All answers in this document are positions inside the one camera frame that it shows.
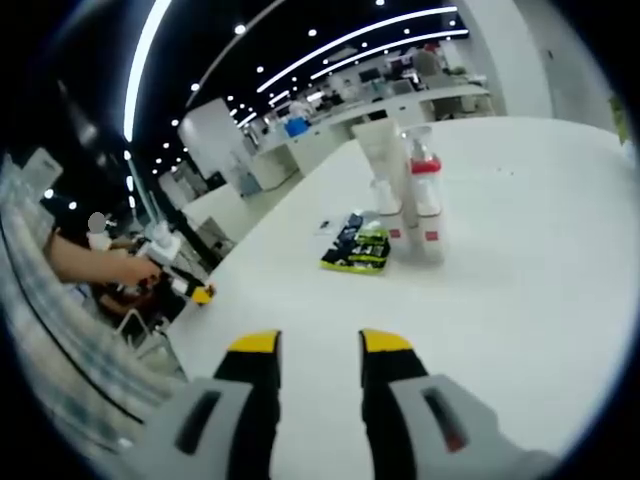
red cap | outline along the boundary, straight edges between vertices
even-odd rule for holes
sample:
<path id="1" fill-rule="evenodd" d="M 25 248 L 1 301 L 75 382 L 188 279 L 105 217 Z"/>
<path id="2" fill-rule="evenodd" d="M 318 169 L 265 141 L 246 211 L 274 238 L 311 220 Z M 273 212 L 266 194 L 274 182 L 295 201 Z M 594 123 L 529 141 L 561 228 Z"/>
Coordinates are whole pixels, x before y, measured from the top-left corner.
<path id="1" fill-rule="evenodd" d="M 421 173 L 437 173 L 442 169 L 440 159 L 433 155 L 427 161 L 411 161 L 411 174 L 419 175 Z"/>

plaid shirt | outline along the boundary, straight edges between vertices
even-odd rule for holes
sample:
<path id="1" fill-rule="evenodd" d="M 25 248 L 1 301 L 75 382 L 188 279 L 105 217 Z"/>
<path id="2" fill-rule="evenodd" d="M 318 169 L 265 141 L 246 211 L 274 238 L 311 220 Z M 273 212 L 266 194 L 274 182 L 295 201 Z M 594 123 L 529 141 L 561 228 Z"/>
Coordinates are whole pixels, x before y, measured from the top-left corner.
<path id="1" fill-rule="evenodd" d="M 0 167 L 0 308 L 7 329 L 52 422 L 82 454 L 111 463 L 119 439 L 135 441 L 181 383 L 147 370 L 67 294 L 43 255 L 53 218 L 28 198 L 15 165 L 7 160 Z"/>

white tabletop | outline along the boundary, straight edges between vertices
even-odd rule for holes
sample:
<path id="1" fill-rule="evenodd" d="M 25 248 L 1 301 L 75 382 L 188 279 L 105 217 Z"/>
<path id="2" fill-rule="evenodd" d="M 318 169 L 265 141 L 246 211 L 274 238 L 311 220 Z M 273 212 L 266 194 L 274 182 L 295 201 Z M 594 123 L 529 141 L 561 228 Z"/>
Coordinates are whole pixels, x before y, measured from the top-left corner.
<path id="1" fill-rule="evenodd" d="M 316 126 L 326 127 L 335 125 L 337 123 L 351 120 L 352 118 L 357 118 L 372 112 L 384 110 L 398 103 L 420 103 L 439 100 L 443 98 L 465 97 L 469 95 L 489 95 L 489 91 L 482 87 L 478 87 L 477 85 L 455 85 L 451 87 L 434 88 L 429 90 L 422 90 L 420 92 L 407 93 L 406 95 L 394 95 L 393 97 L 386 98 L 379 102 L 368 103 L 366 105 L 361 105 L 346 110 L 342 113 L 338 113 L 323 120 Z"/>
<path id="2" fill-rule="evenodd" d="M 451 245 L 441 268 L 322 270 L 320 222 L 372 207 L 355 142 L 303 180 L 225 259 L 212 304 L 169 337 L 190 378 L 237 337 L 283 330 L 275 479 L 370 479 L 357 331 L 405 336 L 425 367 L 498 414 L 524 448 L 562 454 L 603 402 L 633 338 L 635 171 L 614 135 L 554 120 L 434 125 Z"/>
<path id="3" fill-rule="evenodd" d="M 405 95 L 394 95 L 393 97 L 389 97 L 382 101 L 374 103 L 359 102 L 362 104 L 353 107 L 347 105 L 346 110 L 341 111 L 340 113 L 329 113 L 327 116 L 322 118 L 320 122 L 312 125 L 309 130 L 307 130 L 302 135 L 310 135 L 314 131 L 321 130 L 348 120 L 352 120 L 354 118 L 362 117 L 363 115 L 368 115 L 372 112 L 384 110 L 385 108 L 389 108 L 390 106 L 399 103 L 420 103 L 431 100 L 439 100 L 443 98 L 455 98 L 475 95 L 489 95 L 489 91 L 477 85 L 455 85 L 451 87 L 421 90 L 419 92 L 407 93 Z M 260 147 L 258 153 L 271 152 L 277 148 L 282 147 L 283 145 L 290 144 L 294 140 L 295 138 L 283 137 L 280 139 L 276 139 L 275 137 L 269 137 L 269 141 Z"/>

ceiling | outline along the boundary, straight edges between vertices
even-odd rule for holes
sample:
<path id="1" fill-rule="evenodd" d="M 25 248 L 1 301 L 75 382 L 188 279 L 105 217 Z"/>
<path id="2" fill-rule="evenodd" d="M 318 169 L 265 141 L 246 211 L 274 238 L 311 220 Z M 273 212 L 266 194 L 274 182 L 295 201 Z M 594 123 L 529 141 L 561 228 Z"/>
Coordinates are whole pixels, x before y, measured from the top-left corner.
<path id="1" fill-rule="evenodd" d="M 185 115 L 191 84 L 203 77 L 234 39 L 234 26 L 248 23 L 270 3 L 271 0 L 173 0 L 149 51 L 138 94 L 134 143 L 149 168 L 157 167 L 154 161 L 158 157 L 164 160 L 158 167 L 162 170 L 170 168 L 176 157 L 185 156 L 171 120 Z M 287 0 L 239 39 L 202 85 L 191 108 L 232 95 L 230 109 L 244 103 L 247 108 L 264 113 L 269 93 L 278 94 L 291 87 L 294 75 L 306 85 L 311 74 L 324 68 L 325 56 L 311 60 L 264 93 L 256 93 L 257 88 L 312 50 L 371 23 L 449 4 L 442 0 L 386 0 L 383 6 L 376 5 L 375 0 Z M 121 135 L 129 70 L 153 0 L 22 0 L 21 5 L 18 21 L 27 26 L 19 54 L 36 58 L 45 51 L 45 46 L 58 46 L 51 77 L 64 81 L 70 96 L 91 121 Z M 83 10 L 91 10 L 90 15 L 72 37 L 63 44 L 53 42 L 56 30 L 73 19 L 72 14 L 77 16 Z M 434 15 L 369 32 L 352 40 L 350 45 L 365 51 L 401 40 L 406 38 L 404 28 L 410 28 L 412 36 L 442 31 L 451 28 L 448 21 L 453 18 L 458 21 L 456 28 L 460 28 L 462 22 L 454 14 Z M 318 32 L 313 38 L 307 34 L 312 28 Z M 362 48 L 362 42 L 367 42 L 368 48 Z M 256 72 L 258 66 L 264 67 L 262 74 Z M 245 116 L 241 111 L 236 118 L 241 120 Z M 59 136 L 55 121 L 49 118 L 39 123 L 41 134 Z M 169 149 L 163 148 L 165 142 L 170 144 Z"/>

human hand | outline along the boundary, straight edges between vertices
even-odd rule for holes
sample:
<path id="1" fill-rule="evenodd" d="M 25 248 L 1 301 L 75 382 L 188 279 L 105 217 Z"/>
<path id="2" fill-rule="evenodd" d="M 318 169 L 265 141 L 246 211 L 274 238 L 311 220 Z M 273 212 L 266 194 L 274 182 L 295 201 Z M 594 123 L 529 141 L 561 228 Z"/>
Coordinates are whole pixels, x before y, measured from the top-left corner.
<path id="1" fill-rule="evenodd" d="M 147 280 L 148 286 L 160 280 L 160 268 L 146 257 L 124 257 L 119 261 L 116 272 L 118 283 L 137 287 L 142 280 Z"/>

